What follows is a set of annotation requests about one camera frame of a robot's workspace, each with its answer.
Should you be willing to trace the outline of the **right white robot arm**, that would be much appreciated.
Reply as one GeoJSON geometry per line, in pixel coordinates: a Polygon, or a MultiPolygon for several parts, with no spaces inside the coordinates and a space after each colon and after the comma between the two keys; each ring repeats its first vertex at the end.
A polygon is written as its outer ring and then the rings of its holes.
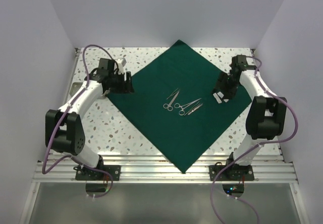
{"type": "Polygon", "coordinates": [[[246,136],[240,146],[227,159],[225,174],[231,180],[243,174],[243,168],[250,166],[254,157],[264,146],[282,134],[286,109],[279,98],[272,93],[262,80],[259,67],[248,63],[246,55],[232,57],[229,73],[221,72],[212,94],[218,103],[233,99],[242,86],[252,100],[246,121],[246,136]]]}

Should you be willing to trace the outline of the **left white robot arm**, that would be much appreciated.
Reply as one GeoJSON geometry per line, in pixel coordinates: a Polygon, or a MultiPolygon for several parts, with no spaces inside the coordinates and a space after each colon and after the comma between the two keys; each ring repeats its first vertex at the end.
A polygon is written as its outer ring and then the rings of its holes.
{"type": "Polygon", "coordinates": [[[125,71],[125,58],[101,58],[72,98],[57,110],[45,115],[45,145],[49,150],[66,153],[78,163],[88,166],[87,174],[94,180],[104,176],[100,156],[86,145],[82,119],[93,103],[108,93],[133,93],[131,72],[125,71]]]}

